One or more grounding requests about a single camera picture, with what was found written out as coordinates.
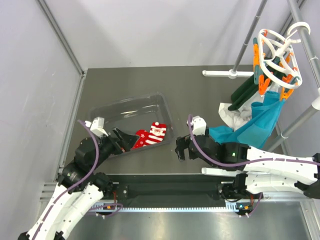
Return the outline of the white cloth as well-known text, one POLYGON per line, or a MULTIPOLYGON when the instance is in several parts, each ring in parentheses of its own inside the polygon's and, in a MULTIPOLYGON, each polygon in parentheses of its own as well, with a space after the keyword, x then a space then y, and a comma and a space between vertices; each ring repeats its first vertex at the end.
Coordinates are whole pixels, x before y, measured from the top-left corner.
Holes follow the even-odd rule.
POLYGON ((228 110, 228 107, 232 104, 221 102, 219 104, 218 114, 228 127, 236 131, 252 119, 251 104, 251 102, 244 103, 239 109, 228 110))

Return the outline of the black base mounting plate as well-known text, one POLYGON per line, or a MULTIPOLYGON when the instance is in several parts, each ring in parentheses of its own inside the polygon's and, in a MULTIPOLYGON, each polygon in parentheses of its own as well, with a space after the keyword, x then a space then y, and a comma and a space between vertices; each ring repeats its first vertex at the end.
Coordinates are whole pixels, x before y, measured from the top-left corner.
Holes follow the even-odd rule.
POLYGON ((73 189, 95 185, 104 200, 117 200, 125 207, 217 206, 224 200, 257 199, 230 177, 201 174, 92 174, 73 189))

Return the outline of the red snowflake bear sock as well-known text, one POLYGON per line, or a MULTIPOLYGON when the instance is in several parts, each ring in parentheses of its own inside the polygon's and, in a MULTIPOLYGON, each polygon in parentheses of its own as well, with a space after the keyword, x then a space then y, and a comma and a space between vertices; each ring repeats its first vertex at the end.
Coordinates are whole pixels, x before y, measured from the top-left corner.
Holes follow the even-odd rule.
POLYGON ((138 140, 133 145, 132 149, 138 149, 138 148, 143 147, 145 145, 145 141, 148 136, 148 132, 144 129, 138 130, 135 134, 138 136, 138 140))

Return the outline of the grey drying rack frame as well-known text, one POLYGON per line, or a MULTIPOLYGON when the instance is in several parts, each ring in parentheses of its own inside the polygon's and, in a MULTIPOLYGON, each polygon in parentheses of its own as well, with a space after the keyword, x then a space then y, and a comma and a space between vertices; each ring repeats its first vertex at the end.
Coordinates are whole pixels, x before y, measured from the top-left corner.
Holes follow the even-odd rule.
POLYGON ((314 55, 313 46, 311 44, 310 33, 311 28, 308 23, 303 21, 300 8, 295 0, 289 0, 288 5, 291 15, 295 21, 287 29, 287 37, 283 37, 277 32, 269 29, 262 29, 259 32, 257 45, 254 52, 253 72, 237 72, 239 63, 247 48, 249 37, 252 36, 253 30, 257 25, 259 17, 266 5, 263 0, 257 11, 257 15, 253 20, 250 30, 246 36, 240 53, 232 69, 229 71, 207 71, 204 70, 202 74, 205 77, 223 77, 230 79, 237 77, 248 77, 253 75, 258 76, 258 70, 261 70, 270 80, 282 86, 284 91, 280 95, 280 101, 284 101, 293 90, 302 85, 303 79, 297 64, 296 57, 292 45, 302 43, 306 56, 309 58, 309 64, 316 81, 320 80, 320 66, 316 60, 318 57, 314 55))

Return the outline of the red striped santa sock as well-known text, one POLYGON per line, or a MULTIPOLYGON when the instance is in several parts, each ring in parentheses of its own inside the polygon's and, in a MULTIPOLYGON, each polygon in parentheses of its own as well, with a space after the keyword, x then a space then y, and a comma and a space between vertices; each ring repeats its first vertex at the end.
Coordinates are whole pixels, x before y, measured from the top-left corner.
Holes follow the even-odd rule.
POLYGON ((144 144, 149 146, 161 143, 165 138, 166 132, 167 125, 165 123, 153 122, 144 144))

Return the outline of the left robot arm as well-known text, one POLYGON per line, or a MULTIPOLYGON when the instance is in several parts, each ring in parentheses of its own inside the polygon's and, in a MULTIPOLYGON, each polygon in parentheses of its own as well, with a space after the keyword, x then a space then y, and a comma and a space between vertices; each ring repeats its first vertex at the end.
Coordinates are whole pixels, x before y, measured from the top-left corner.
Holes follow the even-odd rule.
POLYGON ((129 152, 139 136, 118 128, 115 136, 102 127, 85 127, 90 138, 84 138, 75 150, 73 160, 57 177, 52 197, 33 227, 19 235, 20 240, 66 240, 91 207, 114 191, 112 180, 95 173, 111 155, 129 152))

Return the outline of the dark green sock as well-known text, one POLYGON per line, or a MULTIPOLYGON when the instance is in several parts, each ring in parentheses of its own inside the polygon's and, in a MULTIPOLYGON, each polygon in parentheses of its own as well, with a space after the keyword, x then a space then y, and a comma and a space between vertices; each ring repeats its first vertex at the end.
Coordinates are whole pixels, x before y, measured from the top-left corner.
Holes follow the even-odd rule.
MULTIPOLYGON (((282 78, 283 73, 274 70, 267 66, 267 69, 274 71, 276 77, 282 78)), ((280 85, 270 80, 267 91, 278 92, 280 85)), ((227 107, 228 111, 251 111, 253 107, 260 107, 263 105, 265 95, 260 95, 259 85, 255 83, 255 75, 251 75, 240 87, 238 87, 231 95, 231 105, 227 107)))

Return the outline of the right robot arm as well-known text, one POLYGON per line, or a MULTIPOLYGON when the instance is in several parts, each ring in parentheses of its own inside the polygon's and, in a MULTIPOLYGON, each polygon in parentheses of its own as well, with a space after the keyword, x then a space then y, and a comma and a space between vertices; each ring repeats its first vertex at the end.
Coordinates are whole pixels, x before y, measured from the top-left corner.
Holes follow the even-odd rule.
POLYGON ((186 135, 176 139, 175 152, 180 161, 201 159, 209 167, 206 176, 229 177, 221 195, 245 198, 266 192, 292 192, 311 199, 320 197, 320 155, 296 157, 227 142, 219 144, 207 135, 186 135))

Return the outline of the teal cloth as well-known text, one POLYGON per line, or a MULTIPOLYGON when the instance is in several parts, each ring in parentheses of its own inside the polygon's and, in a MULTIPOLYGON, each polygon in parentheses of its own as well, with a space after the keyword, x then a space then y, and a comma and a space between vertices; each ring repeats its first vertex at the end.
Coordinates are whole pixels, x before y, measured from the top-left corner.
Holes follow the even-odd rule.
POLYGON ((254 107, 252 104, 249 122, 236 131, 227 125, 210 127, 209 135, 220 144, 237 142, 261 149, 273 132, 284 104, 278 92, 267 91, 262 105, 254 107))

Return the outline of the white round clip hanger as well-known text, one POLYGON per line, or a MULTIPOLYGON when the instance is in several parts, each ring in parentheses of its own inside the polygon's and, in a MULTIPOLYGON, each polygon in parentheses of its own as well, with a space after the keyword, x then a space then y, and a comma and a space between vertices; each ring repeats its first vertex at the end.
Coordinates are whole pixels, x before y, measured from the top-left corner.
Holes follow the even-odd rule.
POLYGON ((292 36, 298 31, 298 27, 307 29, 311 33, 310 25, 307 22, 299 21, 292 24, 286 36, 276 31, 263 28, 253 39, 253 74, 254 82, 259 86, 259 94, 265 95, 270 80, 281 87, 280 100, 287 100, 294 90, 303 83, 302 76, 294 53, 294 44, 302 42, 301 39, 293 39, 292 36), (267 69, 270 66, 275 71, 284 74, 277 77, 274 71, 267 69))

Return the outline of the clear plastic bin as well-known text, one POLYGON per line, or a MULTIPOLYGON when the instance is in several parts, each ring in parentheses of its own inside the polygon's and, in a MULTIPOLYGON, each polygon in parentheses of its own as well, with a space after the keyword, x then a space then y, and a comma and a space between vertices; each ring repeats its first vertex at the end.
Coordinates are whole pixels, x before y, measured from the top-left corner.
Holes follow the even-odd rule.
POLYGON ((165 96, 160 92, 117 100, 107 105, 91 108, 88 112, 88 120, 91 122, 97 117, 104 118, 104 129, 107 132, 113 128, 119 128, 130 135, 135 134, 138 130, 149 131, 152 123, 155 122, 166 125, 166 133, 161 143, 132 149, 125 152, 124 155, 166 145, 175 139, 170 109, 165 96))

